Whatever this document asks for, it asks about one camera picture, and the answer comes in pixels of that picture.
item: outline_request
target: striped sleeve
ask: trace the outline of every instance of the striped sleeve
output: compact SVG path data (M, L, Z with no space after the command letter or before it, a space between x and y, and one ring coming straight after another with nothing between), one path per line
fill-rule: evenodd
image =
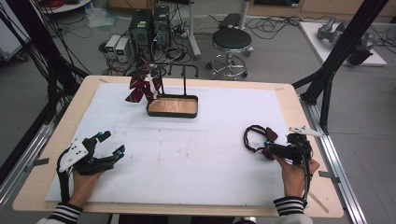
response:
M280 216L303 214L306 206L302 198L293 196L276 199L274 204Z
M76 224L82 208L70 203L58 203L49 219L61 221L64 224Z

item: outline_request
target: black stool seat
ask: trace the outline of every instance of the black stool seat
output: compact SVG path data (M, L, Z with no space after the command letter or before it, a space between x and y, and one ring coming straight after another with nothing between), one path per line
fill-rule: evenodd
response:
M244 49L251 43L251 36L243 30L223 28L213 34L213 43L224 49Z

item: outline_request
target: black pole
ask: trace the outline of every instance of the black pole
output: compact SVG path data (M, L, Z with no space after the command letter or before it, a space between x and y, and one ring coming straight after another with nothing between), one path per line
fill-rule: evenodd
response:
M308 90L301 95L301 99L311 105L317 102L318 97L324 91L320 111L320 126L326 134L328 134L327 123L332 80L344 60L353 52L358 41L369 29L387 2L388 0L365 0L319 70L313 75L292 84L297 89L311 82Z

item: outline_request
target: gray floor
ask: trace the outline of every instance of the gray floor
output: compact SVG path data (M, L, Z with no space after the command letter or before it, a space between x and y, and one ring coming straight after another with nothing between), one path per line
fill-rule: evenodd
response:
M67 23L85 17L83 11L64 13L59 20ZM196 19L197 24L211 21L210 17ZM87 20L74 23L73 33L65 35L68 47L93 73L106 69L105 58L98 46L111 34L122 34L129 20L117 19L115 26L92 28L85 26ZM205 24L201 33L213 33L215 22ZM378 30L385 26L378 25ZM392 36L396 27L390 26ZM254 52L244 60L248 76L240 81L293 83L320 68L321 62L305 39L303 32L287 26L271 40L253 37ZM202 51L198 61L191 61L200 70L199 79L210 79L205 69L219 52L210 47L210 36L196 36ZM59 39L54 39L61 48ZM333 81L332 102L329 116L329 132L337 149L346 174L361 205L368 223L394 223L396 219L396 54L385 48L375 51L388 63L385 67L342 66ZM228 77L217 79L230 80ZM11 153L21 137L39 114L47 99L47 84L31 61L13 61L0 67L0 163ZM305 87L297 92L304 92ZM12 209L13 196L0 211L2 223L35 223L48 213L16 212ZM188 223L188 217L171 217L171 223ZM84 214L79 223L106 223L106 214ZM314 218L315 223L349 223L347 215L342 218ZM258 223L273 223L273 218L258 218Z

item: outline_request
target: stool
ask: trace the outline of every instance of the stool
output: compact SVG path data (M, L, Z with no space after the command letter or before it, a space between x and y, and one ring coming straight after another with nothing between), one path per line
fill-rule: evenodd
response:
M233 80L236 80L237 76L248 76L245 62L240 57L233 55L236 52L246 52L249 56L251 37L248 33L239 29L223 28L213 34L212 44L216 49L225 51L206 65L207 69L213 69L212 79L217 74L233 77Z

